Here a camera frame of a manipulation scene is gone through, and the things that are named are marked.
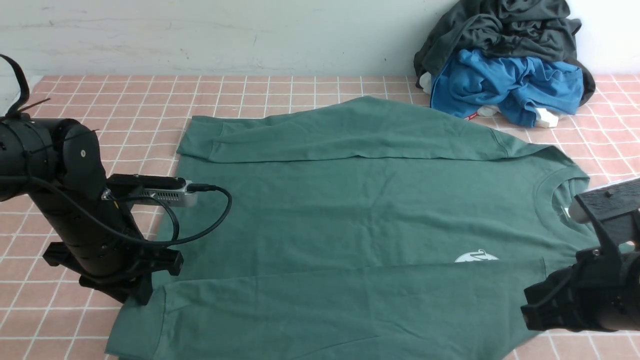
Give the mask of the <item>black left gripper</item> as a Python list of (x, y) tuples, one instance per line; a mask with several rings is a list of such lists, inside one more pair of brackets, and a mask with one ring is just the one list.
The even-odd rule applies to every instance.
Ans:
[(178, 276), (184, 259), (180, 251), (144, 239), (131, 213), (134, 198), (142, 193), (141, 186), (117, 186), (108, 191), (114, 199), (91, 201), (67, 191), (87, 210), (84, 215), (59, 194), (33, 192), (30, 198), (60, 237), (45, 249), (43, 259), (77, 273), (84, 288), (122, 304), (146, 305), (154, 291), (153, 273)]

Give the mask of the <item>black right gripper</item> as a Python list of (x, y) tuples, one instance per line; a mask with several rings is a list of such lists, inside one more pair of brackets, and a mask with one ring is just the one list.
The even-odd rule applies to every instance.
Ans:
[(578, 251), (576, 263), (527, 287), (521, 314), (531, 331), (638, 331), (639, 253), (595, 248)]

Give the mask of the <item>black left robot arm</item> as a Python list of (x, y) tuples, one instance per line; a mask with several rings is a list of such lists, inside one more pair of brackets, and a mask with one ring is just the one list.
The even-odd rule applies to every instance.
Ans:
[(42, 257), (79, 275), (87, 289), (146, 305), (153, 273), (178, 276), (180, 251), (144, 239), (131, 208), (153, 185), (178, 178), (106, 175), (98, 136), (72, 119), (1, 122), (1, 200), (26, 195), (59, 237)]

